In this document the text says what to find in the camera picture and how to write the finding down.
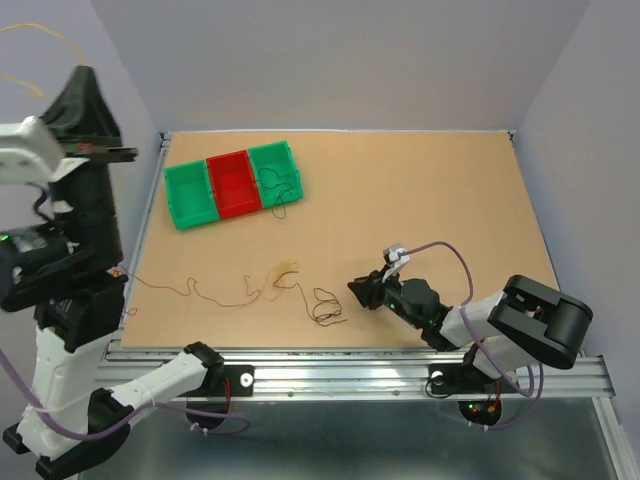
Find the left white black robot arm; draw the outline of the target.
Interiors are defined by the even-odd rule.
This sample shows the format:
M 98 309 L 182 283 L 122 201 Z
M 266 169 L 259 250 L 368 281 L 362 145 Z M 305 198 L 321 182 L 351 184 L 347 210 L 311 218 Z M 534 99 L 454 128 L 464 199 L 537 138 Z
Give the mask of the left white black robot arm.
M 49 108 L 1 128 L 1 180 L 38 188 L 52 213 L 1 235 L 1 307 L 32 309 L 36 366 L 22 419 L 4 431 L 45 479 L 111 458 L 151 410 L 188 392 L 215 392 L 224 361 L 204 343 L 125 384 L 95 386 L 125 307 L 126 275 L 109 168 L 137 152 L 122 143 L 94 70 L 79 65 Z

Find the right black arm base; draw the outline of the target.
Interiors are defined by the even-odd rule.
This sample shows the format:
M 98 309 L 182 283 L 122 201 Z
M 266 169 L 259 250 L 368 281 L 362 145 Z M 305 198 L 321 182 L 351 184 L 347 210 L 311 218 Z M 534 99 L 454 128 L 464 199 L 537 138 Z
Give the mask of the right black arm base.
M 516 390 L 502 378 L 491 379 L 471 365 L 461 363 L 433 363 L 428 366 L 425 390 L 435 397 L 452 395 L 488 395 L 515 393 Z

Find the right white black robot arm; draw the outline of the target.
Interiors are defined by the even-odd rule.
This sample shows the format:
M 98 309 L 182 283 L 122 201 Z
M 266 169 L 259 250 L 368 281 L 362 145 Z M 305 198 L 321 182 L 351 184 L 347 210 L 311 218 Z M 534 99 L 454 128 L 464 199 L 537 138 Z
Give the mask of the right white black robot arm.
M 377 270 L 347 286 L 362 307 L 386 307 L 437 351 L 468 345 L 461 366 L 444 375 L 460 392 L 502 379 L 530 397 L 534 386 L 518 386 L 516 371 L 534 364 L 571 369 L 594 316 L 586 303 L 524 275 L 510 277 L 503 289 L 481 301 L 459 306 L 443 304 L 424 279 L 402 281 Z

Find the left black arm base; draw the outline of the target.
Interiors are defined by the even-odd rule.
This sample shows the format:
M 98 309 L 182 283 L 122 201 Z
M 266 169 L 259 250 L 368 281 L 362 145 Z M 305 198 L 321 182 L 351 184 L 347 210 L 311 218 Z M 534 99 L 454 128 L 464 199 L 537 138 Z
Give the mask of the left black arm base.
M 255 384 L 255 369 L 249 364 L 231 364 L 206 373 L 202 383 L 182 397 L 252 397 Z

